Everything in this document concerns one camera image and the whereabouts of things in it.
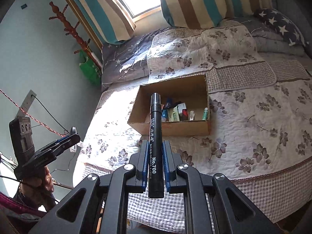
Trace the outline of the purple jacket forearm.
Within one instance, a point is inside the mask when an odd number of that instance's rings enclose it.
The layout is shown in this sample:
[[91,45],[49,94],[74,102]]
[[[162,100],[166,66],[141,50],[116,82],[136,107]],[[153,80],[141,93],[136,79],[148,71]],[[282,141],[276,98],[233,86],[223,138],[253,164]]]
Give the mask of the purple jacket forearm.
[[39,207],[54,189],[22,188],[20,185],[14,197],[1,193],[1,233],[29,233],[46,215]]

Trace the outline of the person's left hand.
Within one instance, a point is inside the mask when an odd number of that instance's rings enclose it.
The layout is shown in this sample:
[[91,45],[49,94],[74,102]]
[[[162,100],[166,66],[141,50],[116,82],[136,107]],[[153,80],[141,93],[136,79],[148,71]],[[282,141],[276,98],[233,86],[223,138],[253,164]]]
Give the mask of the person's left hand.
[[20,184],[21,193],[35,204],[40,204],[43,201],[42,194],[34,188],[44,188],[47,192],[54,192],[52,176],[47,166],[45,166],[44,179],[40,179],[39,177],[28,177]]

